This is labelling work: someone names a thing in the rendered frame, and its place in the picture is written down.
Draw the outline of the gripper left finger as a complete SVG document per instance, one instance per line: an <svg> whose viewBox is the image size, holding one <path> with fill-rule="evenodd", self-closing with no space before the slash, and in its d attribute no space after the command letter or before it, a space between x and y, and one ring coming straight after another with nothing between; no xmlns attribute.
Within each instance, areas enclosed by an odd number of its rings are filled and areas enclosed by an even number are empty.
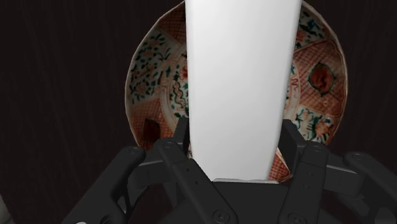
<svg viewBox="0 0 397 224"><path fill-rule="evenodd" d="M184 150L188 148L189 121L180 119L172 138L159 139L154 149L171 180L178 184L202 224L239 224L235 211L204 171ZM62 224L127 224L134 210L128 193L128 179L137 167L146 166L142 148L122 149L82 196Z"/></svg>

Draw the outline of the tall white smooth object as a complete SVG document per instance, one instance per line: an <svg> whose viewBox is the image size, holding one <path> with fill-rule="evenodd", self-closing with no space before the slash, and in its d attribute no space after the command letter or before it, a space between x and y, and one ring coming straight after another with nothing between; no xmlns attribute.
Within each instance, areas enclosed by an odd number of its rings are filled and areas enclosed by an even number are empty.
<svg viewBox="0 0 397 224"><path fill-rule="evenodd" d="M185 0L190 142L212 181L266 180L302 0Z"/></svg>

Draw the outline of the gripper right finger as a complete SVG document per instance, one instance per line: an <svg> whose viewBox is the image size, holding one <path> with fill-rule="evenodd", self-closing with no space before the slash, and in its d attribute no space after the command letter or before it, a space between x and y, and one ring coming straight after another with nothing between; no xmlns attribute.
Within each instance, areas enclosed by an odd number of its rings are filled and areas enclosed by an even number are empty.
<svg viewBox="0 0 397 224"><path fill-rule="evenodd" d="M397 175L369 154L338 157L304 140L291 120L282 121L278 148L293 177L277 224L336 223L320 211L324 190L336 193L361 224L397 224Z"/></svg>

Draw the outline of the patterned red green ceramic plate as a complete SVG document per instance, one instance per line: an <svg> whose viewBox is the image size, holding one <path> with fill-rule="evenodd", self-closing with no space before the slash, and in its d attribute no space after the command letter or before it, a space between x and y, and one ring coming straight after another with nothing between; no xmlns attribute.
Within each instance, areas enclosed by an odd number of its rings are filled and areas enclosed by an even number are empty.
<svg viewBox="0 0 397 224"><path fill-rule="evenodd" d="M291 120L304 139L328 144L347 93L337 36L302 0L282 120ZM137 47L125 84L125 110L136 143L145 149L171 137L180 118L189 118L185 0L162 15ZM268 179L290 176L277 145Z"/></svg>

